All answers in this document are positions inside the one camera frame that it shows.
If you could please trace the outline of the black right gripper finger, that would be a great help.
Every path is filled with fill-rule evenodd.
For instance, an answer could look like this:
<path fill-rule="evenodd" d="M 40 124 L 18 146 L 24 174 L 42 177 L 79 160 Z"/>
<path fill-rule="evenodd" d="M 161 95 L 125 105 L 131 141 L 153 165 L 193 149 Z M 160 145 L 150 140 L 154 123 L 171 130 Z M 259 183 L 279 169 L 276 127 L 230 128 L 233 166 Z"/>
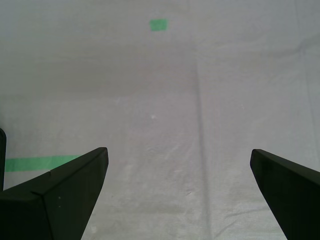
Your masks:
<path fill-rule="evenodd" d="M 0 193 L 2 240 L 80 240 L 102 190 L 108 149 L 99 147 Z"/>
<path fill-rule="evenodd" d="M 320 238 L 320 173 L 262 149 L 253 149 L 250 168 L 288 240 Z"/>

